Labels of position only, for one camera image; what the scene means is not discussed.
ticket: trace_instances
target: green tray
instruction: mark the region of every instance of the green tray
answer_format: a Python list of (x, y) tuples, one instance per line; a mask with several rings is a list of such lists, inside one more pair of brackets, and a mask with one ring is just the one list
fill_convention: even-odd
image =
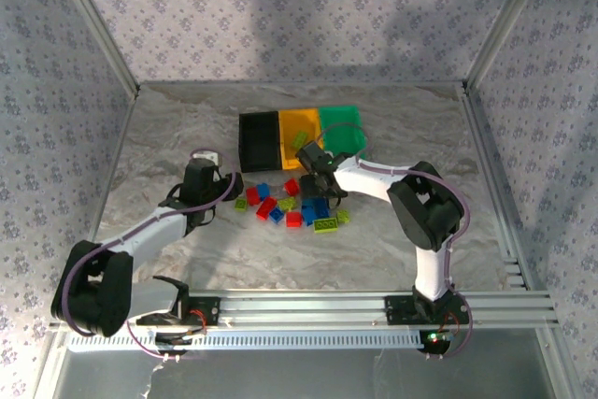
[[(362, 119), (357, 107), (321, 107), (320, 126), (324, 131), (330, 125), (340, 122), (354, 123), (362, 126)], [(332, 152), (334, 156), (341, 152), (355, 154), (365, 147), (365, 135), (357, 128), (339, 126), (327, 132), (324, 137), (324, 149)]]

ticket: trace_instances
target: red lego brick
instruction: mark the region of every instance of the red lego brick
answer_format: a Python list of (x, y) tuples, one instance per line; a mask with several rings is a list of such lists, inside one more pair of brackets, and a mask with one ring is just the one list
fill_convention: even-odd
[(291, 178), (284, 183), (284, 190), (287, 191), (289, 196), (295, 196), (299, 193), (299, 183)]
[(301, 212), (287, 212), (287, 228), (300, 228), (303, 223)]
[(255, 215), (257, 215), (258, 219), (260, 220), (266, 220), (268, 218), (268, 215), (270, 215), (270, 212), (272, 212), (272, 209), (274, 209), (276, 206), (277, 200), (275, 200), (271, 196), (266, 196), (265, 200), (263, 200), (262, 205), (255, 213)]
[(258, 189), (256, 187), (249, 187), (245, 190), (245, 195), (247, 196), (247, 202), (250, 206), (257, 206), (260, 204), (260, 195), (258, 194)]

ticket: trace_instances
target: floral wallpaper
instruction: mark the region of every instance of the floral wallpaper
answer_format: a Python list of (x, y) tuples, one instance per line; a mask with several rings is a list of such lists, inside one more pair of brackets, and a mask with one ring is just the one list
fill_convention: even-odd
[(505, 0), (93, 0), (138, 82), (463, 79)]
[(0, 396), (31, 392), (50, 302), (90, 231), (127, 109), (71, 0), (0, 0)]
[(598, 0), (530, 0), (480, 98), (587, 397), (598, 398)]

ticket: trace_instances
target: green lego brick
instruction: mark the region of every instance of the green lego brick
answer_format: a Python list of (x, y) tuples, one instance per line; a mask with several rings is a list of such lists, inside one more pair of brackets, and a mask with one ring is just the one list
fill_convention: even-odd
[(338, 230), (338, 222), (334, 217), (314, 220), (314, 233), (316, 234), (333, 233), (336, 230)]
[(235, 209), (242, 212), (247, 210), (247, 200), (245, 198), (237, 198), (235, 200)]
[(297, 207), (297, 201), (292, 196), (289, 198), (284, 198), (282, 200), (278, 200), (278, 207), (283, 212), (289, 212)]
[(303, 144), (306, 143), (307, 140), (307, 133), (305, 131), (300, 131), (295, 135), (295, 139), (292, 140), (291, 147), (295, 150), (299, 150), (303, 147)]
[(338, 209), (338, 212), (336, 212), (336, 219), (339, 223), (349, 223), (351, 221), (349, 217), (349, 211), (345, 209)]

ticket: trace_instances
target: plastic container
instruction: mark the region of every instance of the plastic container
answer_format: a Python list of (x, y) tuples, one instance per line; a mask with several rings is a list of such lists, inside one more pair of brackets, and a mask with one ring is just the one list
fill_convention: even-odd
[[(362, 126), (362, 118), (357, 107), (321, 107), (318, 112), (321, 130), (341, 122)], [(323, 141), (324, 149), (334, 156), (341, 152), (355, 154), (365, 147), (363, 131), (351, 126), (339, 126), (330, 130), (324, 135)]]
[(239, 162), (243, 173), (282, 168), (277, 111), (239, 114)]
[(301, 163), (295, 154), (299, 149), (293, 148), (293, 141), (300, 132), (307, 133), (307, 140), (314, 140), (320, 134), (320, 114), (317, 109), (287, 109), (278, 112), (280, 127), (280, 156), (282, 168), (293, 170), (300, 168)]

